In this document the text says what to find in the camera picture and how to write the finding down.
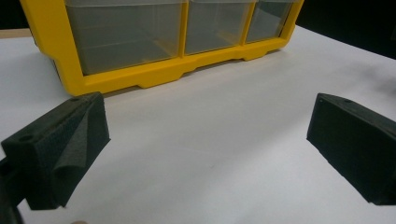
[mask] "white table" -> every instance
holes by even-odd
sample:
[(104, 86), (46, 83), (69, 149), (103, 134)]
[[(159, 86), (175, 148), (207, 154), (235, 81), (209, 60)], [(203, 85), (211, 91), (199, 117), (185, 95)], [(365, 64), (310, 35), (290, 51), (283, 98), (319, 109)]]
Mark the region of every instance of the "white table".
[[(69, 96), (31, 37), (0, 50), (2, 140)], [(27, 224), (394, 224), (305, 140), (318, 92), (396, 120), (396, 62), (297, 27), (261, 59), (108, 94), (112, 140), (67, 208), (19, 208)]]

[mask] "plastic container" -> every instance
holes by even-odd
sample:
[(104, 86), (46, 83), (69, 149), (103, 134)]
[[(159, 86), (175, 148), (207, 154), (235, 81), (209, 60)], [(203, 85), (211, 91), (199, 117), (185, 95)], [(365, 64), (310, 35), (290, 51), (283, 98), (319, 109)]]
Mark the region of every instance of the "plastic container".
[(183, 0), (66, 0), (84, 75), (177, 56)]
[(259, 0), (251, 18), (247, 43), (279, 37), (293, 2), (298, 0)]
[(186, 54), (236, 46), (254, 0), (191, 0)]

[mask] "yellow storage box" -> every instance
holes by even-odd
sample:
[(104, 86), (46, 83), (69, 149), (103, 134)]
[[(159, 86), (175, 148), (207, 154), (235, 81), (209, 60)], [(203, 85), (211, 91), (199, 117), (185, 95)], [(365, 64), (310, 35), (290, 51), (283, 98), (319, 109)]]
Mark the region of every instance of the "yellow storage box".
[(79, 95), (179, 79), (284, 47), (304, 0), (21, 0), (35, 42)]

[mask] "screw hole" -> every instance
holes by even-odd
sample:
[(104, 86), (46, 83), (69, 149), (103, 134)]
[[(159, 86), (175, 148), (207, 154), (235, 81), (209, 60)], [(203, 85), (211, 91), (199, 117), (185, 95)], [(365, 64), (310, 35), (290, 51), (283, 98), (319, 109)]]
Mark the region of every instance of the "screw hole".
[(20, 138), (20, 141), (21, 141), (21, 142), (26, 142), (26, 141), (29, 141), (29, 140), (32, 139), (32, 138), (33, 138), (32, 135), (25, 135), (24, 137), (21, 137), (21, 138)]

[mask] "yellow frame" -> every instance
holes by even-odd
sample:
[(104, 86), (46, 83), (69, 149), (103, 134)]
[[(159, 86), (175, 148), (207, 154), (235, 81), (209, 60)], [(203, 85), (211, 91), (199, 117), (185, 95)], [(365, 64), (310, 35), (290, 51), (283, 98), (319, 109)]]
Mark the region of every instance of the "yellow frame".
[(255, 3), (251, 3), (243, 38), (239, 46), (184, 55), (189, 3), (182, 3), (179, 56), (128, 68), (83, 76), (64, 0), (21, 0), (33, 37), (40, 51), (48, 55), (58, 69), (64, 88), (72, 95), (93, 91), (101, 93), (132, 86), (148, 88), (180, 79), (197, 67), (232, 59), (260, 58), (268, 51), (285, 47), (295, 27), (304, 0), (293, 3), (280, 37), (245, 43)]

